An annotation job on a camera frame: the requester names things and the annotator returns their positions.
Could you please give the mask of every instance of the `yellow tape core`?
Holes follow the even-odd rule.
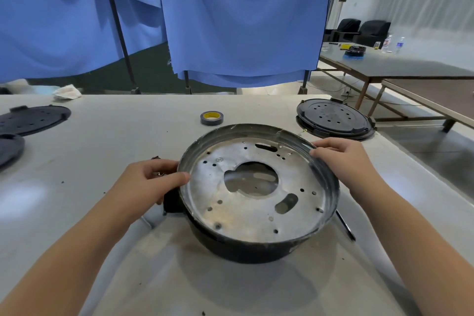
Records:
[[[219,113],[205,113],[204,118],[205,119],[218,119],[220,118],[220,114]]]

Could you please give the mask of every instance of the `plastic bottle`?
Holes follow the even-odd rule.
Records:
[[[382,53],[387,53],[388,52],[388,46],[390,45],[390,42],[392,41],[392,35],[390,34],[387,39],[383,42],[382,45]]]
[[[400,41],[397,43],[397,49],[395,51],[396,54],[400,53],[401,48],[403,48],[403,44],[405,44],[405,37],[402,37]]]

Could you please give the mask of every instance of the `round black lid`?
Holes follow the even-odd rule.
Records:
[[[320,138],[364,140],[375,132],[375,123],[371,118],[337,99],[302,101],[297,113],[298,124]]]
[[[0,133],[35,134],[62,123],[70,115],[71,110],[64,106],[18,106],[0,115]]]
[[[18,160],[25,148],[25,139],[15,134],[0,134],[0,170]]]

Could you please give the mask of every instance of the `table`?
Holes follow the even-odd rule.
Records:
[[[72,110],[69,120],[26,136],[22,158],[0,174],[0,298],[128,163],[178,159],[212,130],[199,123],[203,111],[221,111],[224,125],[266,123],[301,133],[295,115],[302,98],[308,96],[86,95],[62,103]],[[0,113],[50,103],[49,96],[2,96]],[[474,264],[474,207],[380,134],[364,145],[382,177]],[[131,226],[81,315],[418,315],[345,187],[338,210],[356,243],[333,218],[288,257],[240,265],[202,247],[184,217],[163,217],[154,206],[146,217],[157,227],[140,220]]]
[[[397,80],[382,81],[382,88],[369,111],[371,116],[385,88],[394,90],[443,114],[443,131],[448,132],[456,121],[474,127],[474,80]],[[377,121],[414,120],[417,118],[383,118]]]
[[[382,53],[380,50],[367,48],[363,59],[349,59],[344,57],[345,50],[340,50],[339,45],[323,43],[319,60],[364,81],[361,90],[353,87],[328,71],[332,69],[317,69],[326,75],[340,81],[355,91],[360,92],[355,108],[359,109],[364,97],[374,100],[366,95],[369,84],[381,83],[384,79],[474,79],[474,71],[453,67],[437,61],[413,59],[394,53]],[[380,105],[397,115],[405,116],[400,111],[379,101]]]

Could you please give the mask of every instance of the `hand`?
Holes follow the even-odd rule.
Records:
[[[328,164],[337,178],[349,188],[357,202],[368,194],[374,185],[383,183],[361,142],[327,138],[315,141],[313,145],[317,148],[310,152],[311,156]]]
[[[189,174],[176,172],[177,161],[152,159],[127,166],[112,188],[94,207],[102,215],[112,215],[128,228],[153,204],[161,204],[164,194],[189,181]],[[157,177],[156,173],[167,175]]]

